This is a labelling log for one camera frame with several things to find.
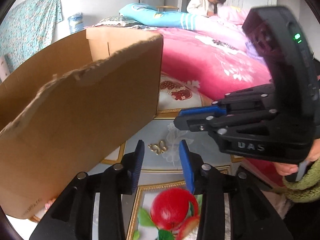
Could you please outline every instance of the pomegranate print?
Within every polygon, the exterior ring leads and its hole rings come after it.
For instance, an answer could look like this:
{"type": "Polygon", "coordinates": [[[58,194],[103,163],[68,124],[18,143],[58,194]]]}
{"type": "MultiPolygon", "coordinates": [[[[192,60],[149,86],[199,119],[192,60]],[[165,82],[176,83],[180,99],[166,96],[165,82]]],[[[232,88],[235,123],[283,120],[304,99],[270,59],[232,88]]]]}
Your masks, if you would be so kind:
{"type": "Polygon", "coordinates": [[[160,83],[160,90],[168,92],[168,94],[172,96],[174,100],[182,101],[192,97],[192,92],[190,89],[179,82],[171,80],[162,81],[160,83]]]}

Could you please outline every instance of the gold metal charm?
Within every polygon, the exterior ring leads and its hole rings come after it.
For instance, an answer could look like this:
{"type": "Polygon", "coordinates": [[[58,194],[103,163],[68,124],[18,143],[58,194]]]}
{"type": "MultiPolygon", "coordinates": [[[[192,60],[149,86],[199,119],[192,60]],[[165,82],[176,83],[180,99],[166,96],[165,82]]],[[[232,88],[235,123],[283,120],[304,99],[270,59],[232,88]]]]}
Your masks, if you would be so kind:
{"type": "Polygon", "coordinates": [[[156,152],[157,155],[160,155],[168,150],[164,140],[160,140],[158,144],[149,144],[148,147],[151,151],[156,152]]]}

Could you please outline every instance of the patterned pillow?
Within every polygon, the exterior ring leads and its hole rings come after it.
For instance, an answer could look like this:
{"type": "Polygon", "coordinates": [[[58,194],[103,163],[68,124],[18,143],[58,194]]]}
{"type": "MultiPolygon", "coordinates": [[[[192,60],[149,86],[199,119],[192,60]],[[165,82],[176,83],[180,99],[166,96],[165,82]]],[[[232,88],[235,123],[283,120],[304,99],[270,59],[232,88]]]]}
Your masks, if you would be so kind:
{"type": "Polygon", "coordinates": [[[134,25],[141,25],[141,23],[126,16],[111,16],[104,18],[94,26],[131,27],[134,25]]]}

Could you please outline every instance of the seated person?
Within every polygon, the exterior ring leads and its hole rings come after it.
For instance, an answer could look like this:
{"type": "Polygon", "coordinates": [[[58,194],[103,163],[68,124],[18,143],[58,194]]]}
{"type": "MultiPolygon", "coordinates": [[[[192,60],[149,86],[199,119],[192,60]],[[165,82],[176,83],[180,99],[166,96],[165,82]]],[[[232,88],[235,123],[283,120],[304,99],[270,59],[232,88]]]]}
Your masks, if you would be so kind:
{"type": "Polygon", "coordinates": [[[187,6],[188,13],[210,17],[218,13],[218,5],[226,0],[191,0],[187,6]]]}

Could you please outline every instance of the white stripe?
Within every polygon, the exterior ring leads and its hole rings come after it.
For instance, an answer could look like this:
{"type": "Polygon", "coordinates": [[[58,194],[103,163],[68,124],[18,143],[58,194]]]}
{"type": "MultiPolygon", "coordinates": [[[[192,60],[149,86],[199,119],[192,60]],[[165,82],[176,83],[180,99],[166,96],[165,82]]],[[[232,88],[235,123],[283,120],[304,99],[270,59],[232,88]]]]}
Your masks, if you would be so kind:
{"type": "Polygon", "coordinates": [[[189,17],[189,14],[187,13],[187,14],[186,14],[186,27],[187,27],[187,30],[189,29],[189,25],[188,25],[188,17],[189,17]]]}
{"type": "Polygon", "coordinates": [[[190,22],[191,22],[191,30],[193,31],[193,21],[195,19],[195,14],[191,15],[190,22]]]}
{"type": "Polygon", "coordinates": [[[181,24],[182,29],[184,29],[184,26],[183,26],[183,16],[184,16],[184,13],[181,14],[181,18],[180,18],[180,24],[181,24]]]}

